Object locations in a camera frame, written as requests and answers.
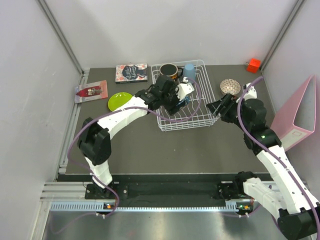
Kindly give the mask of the beige mesh patterned bowl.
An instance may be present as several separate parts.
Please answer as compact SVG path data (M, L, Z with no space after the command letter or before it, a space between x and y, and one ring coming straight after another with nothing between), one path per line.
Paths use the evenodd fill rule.
M225 79L220 85L220 91L222 94L232 94L237 95L241 90L241 85L234 79Z

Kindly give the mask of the black skull mug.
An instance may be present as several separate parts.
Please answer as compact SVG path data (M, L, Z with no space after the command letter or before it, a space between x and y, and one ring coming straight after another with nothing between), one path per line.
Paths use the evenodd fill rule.
M178 67L173 63L166 63L160 66L159 73L164 76L168 76L174 81L177 81L183 75L184 69Z

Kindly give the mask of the light blue cup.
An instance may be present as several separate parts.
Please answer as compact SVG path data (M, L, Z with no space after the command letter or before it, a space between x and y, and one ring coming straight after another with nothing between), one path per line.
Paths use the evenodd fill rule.
M196 79L196 69L192 63L187 63L183 68L183 77L195 80Z

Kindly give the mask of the green plate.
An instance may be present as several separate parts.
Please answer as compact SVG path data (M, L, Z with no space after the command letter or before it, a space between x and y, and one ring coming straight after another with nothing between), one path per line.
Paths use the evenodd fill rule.
M131 98L133 97L132 94L128 92L118 92L112 95L107 103L108 109L113 112L117 108L123 106L125 103L127 103Z

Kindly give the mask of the red white patterned bowl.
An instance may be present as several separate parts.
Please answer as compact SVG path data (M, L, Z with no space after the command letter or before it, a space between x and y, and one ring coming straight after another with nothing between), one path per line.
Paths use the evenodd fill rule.
M190 99L188 96L186 96L183 100L181 100L176 106L176 110L180 111L181 109L183 109L184 107L186 107L190 102Z

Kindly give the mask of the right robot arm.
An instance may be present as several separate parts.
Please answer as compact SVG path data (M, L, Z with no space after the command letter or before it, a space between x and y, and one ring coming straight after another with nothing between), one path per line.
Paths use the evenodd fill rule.
M250 196L276 220L288 240L300 240L320 234L320 202L315 198L291 165L276 133L266 124L267 110L259 99L241 100L226 94L208 103L214 117L243 130L244 142L265 166L279 192L267 187L252 172L239 172L233 192L239 198Z

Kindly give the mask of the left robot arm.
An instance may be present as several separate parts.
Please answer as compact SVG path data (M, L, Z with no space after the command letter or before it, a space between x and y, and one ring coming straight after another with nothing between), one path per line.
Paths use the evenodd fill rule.
M194 90L189 78L184 77L182 82L177 83L168 76L160 75L154 84L139 90L110 115L96 122L89 117L83 122L85 130L80 134L77 146L89 165L98 195L106 199L114 191L108 164L112 153L112 138L133 121L160 107L174 115L188 104L188 95Z

